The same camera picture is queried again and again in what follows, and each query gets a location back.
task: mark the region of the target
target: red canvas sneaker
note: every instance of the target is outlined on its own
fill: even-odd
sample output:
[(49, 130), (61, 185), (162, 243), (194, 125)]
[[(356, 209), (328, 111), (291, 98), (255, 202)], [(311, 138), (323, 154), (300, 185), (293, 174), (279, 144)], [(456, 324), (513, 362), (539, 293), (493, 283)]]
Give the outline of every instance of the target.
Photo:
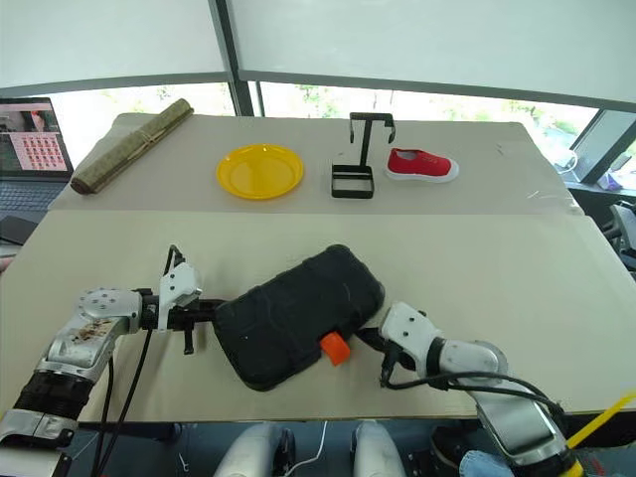
[(387, 175), (397, 180), (448, 182), (458, 174), (455, 161), (418, 149), (393, 148), (387, 164)]

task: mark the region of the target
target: black cable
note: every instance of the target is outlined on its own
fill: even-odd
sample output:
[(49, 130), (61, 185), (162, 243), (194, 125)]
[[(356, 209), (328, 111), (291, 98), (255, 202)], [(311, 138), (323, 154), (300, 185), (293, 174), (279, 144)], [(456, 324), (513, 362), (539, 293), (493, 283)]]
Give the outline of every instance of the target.
[(108, 387), (106, 389), (106, 399), (103, 402), (103, 409), (101, 410), (101, 425), (99, 427), (99, 435), (97, 436), (95, 456), (92, 460), (92, 469), (90, 470), (91, 477), (97, 477), (97, 466), (99, 465), (99, 459), (101, 459), (101, 447), (103, 446), (103, 438), (106, 433), (106, 420), (108, 418), (108, 408), (110, 407), (110, 397), (112, 396), (114, 375), (114, 364), (111, 356), (108, 359)]
[(170, 245), (170, 248), (168, 249), (168, 259), (166, 260), (166, 266), (163, 269), (163, 274), (164, 275), (168, 274), (168, 272), (170, 271), (170, 268), (172, 266), (172, 257), (173, 257), (173, 255), (174, 255), (174, 258), (175, 258), (174, 266), (177, 266), (179, 263), (184, 261), (183, 253), (181, 253), (181, 251), (179, 251), (177, 246), (176, 245)]
[(152, 329), (149, 329), (146, 332), (146, 339), (143, 343), (143, 349), (141, 350), (141, 355), (139, 356), (139, 363), (137, 363), (137, 369), (135, 370), (135, 376), (132, 378), (132, 383), (130, 384), (130, 389), (128, 390), (128, 396), (126, 396), (126, 401), (121, 409), (121, 414), (119, 415), (119, 419), (117, 420), (117, 424), (115, 425), (115, 429), (112, 431), (112, 436), (108, 441), (108, 446), (106, 447), (106, 451), (101, 459), (99, 464), (99, 468), (97, 471), (97, 475), (101, 475), (106, 467), (106, 463), (108, 462), (108, 458), (110, 458), (110, 454), (112, 453), (112, 449), (115, 446), (115, 442), (117, 441), (117, 437), (119, 437), (119, 432), (121, 431), (121, 425), (123, 421), (126, 419), (126, 414), (128, 413), (128, 408), (130, 407), (130, 403), (132, 402), (132, 396), (135, 394), (135, 390), (137, 388), (137, 382), (139, 381), (139, 376), (141, 375), (141, 370), (143, 368), (143, 364), (146, 361), (146, 354), (148, 353), (148, 345), (150, 345), (150, 337), (152, 336)]
[[(527, 381), (524, 381), (512, 376), (508, 376), (508, 375), (502, 375), (499, 373), (489, 373), (485, 371), (466, 371), (462, 373), (443, 373), (443, 374), (439, 374), (435, 376), (430, 376), (428, 378), (422, 378), (419, 380), (409, 381), (406, 383), (391, 383), (389, 379), (391, 378), (392, 373), (393, 373), (393, 370), (391, 370), (390, 372), (383, 373), (383, 376), (381, 378), (381, 386), (389, 388), (390, 390), (407, 390), (410, 388), (414, 388), (416, 386), (430, 385), (434, 388), (441, 389), (441, 390), (458, 390), (458, 391), (471, 391), (471, 392), (474, 391), (474, 392), (481, 392), (481, 393), (493, 393), (497, 395), (515, 396), (518, 398), (530, 399), (545, 405), (550, 410), (550, 413), (553, 415), (555, 420), (561, 420), (561, 417), (564, 414), (563, 408), (556, 402), (550, 400), (539, 388), (528, 383)], [(462, 378), (489, 378), (489, 379), (495, 379), (495, 380), (508, 381), (512, 383), (517, 383), (518, 385), (521, 385), (532, 392), (525, 393), (523, 391), (510, 390), (505, 388), (494, 388), (490, 386), (455, 385), (450, 383), (450, 381), (455, 381)]]

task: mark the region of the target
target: orange knob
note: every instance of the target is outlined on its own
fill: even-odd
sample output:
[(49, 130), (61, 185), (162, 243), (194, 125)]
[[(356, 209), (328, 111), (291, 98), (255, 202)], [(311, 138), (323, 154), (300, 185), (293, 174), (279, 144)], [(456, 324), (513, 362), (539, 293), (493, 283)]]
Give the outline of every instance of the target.
[(331, 364), (334, 366), (338, 366), (349, 358), (351, 355), (351, 349), (345, 340), (342, 339), (340, 333), (336, 331), (332, 331), (331, 333), (327, 333), (320, 340), (320, 348), (322, 351), (327, 353), (329, 359), (331, 360)]

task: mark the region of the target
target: laptop screen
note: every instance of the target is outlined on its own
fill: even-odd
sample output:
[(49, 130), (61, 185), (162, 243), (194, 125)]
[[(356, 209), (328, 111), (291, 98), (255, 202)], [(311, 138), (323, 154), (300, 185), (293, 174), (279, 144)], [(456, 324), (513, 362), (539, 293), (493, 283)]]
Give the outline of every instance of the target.
[(0, 98), (0, 176), (69, 178), (72, 173), (51, 100)]

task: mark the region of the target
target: yellow plastic plate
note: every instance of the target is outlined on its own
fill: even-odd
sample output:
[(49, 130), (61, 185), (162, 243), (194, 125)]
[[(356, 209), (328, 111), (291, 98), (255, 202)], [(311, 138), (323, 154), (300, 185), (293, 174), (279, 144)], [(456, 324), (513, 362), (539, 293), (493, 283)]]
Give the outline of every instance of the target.
[(232, 151), (217, 166), (221, 187), (235, 196), (261, 201), (282, 196), (302, 179), (303, 165), (291, 149), (251, 144)]

